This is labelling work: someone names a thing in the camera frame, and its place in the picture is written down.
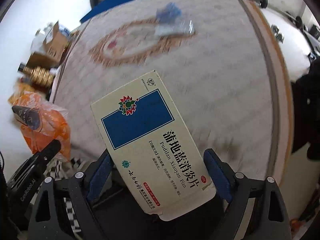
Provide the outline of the blue crumpled wrapper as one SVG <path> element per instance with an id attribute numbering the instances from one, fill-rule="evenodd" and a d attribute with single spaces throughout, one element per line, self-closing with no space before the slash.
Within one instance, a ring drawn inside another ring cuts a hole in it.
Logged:
<path id="1" fill-rule="evenodd" d="M 159 23 L 172 23 L 181 16 L 182 12 L 175 3 L 168 3 L 156 11 L 156 20 Z"/>

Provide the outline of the brown cardboard box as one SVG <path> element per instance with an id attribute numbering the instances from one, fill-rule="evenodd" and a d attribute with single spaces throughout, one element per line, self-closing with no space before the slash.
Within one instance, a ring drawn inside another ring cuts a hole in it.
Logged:
<path id="1" fill-rule="evenodd" d="M 45 35 L 43 41 L 43 47 L 46 55 L 53 61 L 59 63 L 67 44 L 68 37 L 60 31 L 59 22 L 56 22 Z"/>

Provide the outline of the clear silver plastic wrapper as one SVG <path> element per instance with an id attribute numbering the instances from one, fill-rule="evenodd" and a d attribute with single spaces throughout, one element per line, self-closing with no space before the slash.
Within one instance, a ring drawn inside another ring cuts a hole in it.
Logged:
<path id="1" fill-rule="evenodd" d="M 155 35 L 164 36 L 190 36 L 195 33 L 192 21 L 175 21 L 170 23 L 160 23 L 155 27 Z"/>

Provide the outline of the gold foil cans stack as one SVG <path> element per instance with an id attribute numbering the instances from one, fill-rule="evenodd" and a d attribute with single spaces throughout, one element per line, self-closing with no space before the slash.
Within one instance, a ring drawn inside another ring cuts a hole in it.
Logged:
<path id="1" fill-rule="evenodd" d="M 49 70 L 42 67 L 29 67 L 24 64 L 20 64 L 18 71 L 28 76 L 32 83 L 42 86 L 50 87 L 53 84 L 55 75 Z"/>

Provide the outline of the black snack packet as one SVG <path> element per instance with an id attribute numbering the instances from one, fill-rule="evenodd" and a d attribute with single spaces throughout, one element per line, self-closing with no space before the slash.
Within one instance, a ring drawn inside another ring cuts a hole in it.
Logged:
<path id="1" fill-rule="evenodd" d="M 14 117 L 17 121 L 29 127 L 31 130 L 37 130 L 41 126 L 40 111 L 36 108 L 14 105 L 12 106 Z"/>

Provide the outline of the orange plastic bag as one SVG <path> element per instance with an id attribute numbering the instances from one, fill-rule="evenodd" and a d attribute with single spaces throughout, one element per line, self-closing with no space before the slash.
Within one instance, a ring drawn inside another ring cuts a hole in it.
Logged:
<path id="1" fill-rule="evenodd" d="M 37 130 L 20 123 L 20 131 L 33 154 L 42 151 L 52 140 L 61 143 L 61 150 L 55 156 L 60 161 L 70 161 L 71 129 L 67 123 L 68 111 L 49 101 L 36 92 L 15 92 L 8 99 L 14 105 L 36 108 L 40 111 L 41 126 Z"/>

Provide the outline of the patterned tablecloth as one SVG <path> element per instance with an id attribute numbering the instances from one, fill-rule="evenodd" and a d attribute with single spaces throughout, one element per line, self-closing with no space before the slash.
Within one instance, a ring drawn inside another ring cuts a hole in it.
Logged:
<path id="1" fill-rule="evenodd" d="M 155 35 L 156 11 L 175 3 L 190 36 Z M 291 85 L 269 23 L 246 0 L 139 0 L 83 23 L 53 101 L 69 111 L 74 147 L 105 144 L 91 104 L 155 70 L 198 149 L 212 148 L 250 178 L 284 177 L 293 142 Z"/>

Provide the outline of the checkered black white cloth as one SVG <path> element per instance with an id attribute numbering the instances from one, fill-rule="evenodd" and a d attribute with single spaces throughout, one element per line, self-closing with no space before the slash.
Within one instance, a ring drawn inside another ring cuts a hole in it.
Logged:
<path id="1" fill-rule="evenodd" d="M 49 162 L 48 167 L 44 173 L 46 177 L 50 176 L 54 180 L 63 180 L 71 178 L 77 172 L 85 170 L 87 161 L 80 158 L 72 158 L 70 162 L 62 162 L 58 159 L 53 159 Z M 80 239 L 81 229 L 76 219 L 76 215 L 69 198 L 64 198 L 65 207 L 68 215 L 69 222 L 76 238 Z"/>

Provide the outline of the black dumbbell weight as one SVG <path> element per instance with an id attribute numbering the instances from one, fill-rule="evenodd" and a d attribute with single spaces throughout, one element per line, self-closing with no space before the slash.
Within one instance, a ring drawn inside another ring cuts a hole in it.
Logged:
<path id="1" fill-rule="evenodd" d="M 261 8 L 265 9 L 268 6 L 268 0 L 259 0 L 259 5 Z"/>

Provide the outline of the beige blue medicine box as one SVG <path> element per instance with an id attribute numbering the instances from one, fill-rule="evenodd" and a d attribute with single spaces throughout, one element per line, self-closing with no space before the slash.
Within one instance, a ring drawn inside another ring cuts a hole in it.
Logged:
<path id="1" fill-rule="evenodd" d="M 203 157 L 156 71 L 91 109 L 111 159 L 145 213 L 170 221 L 215 196 Z"/>

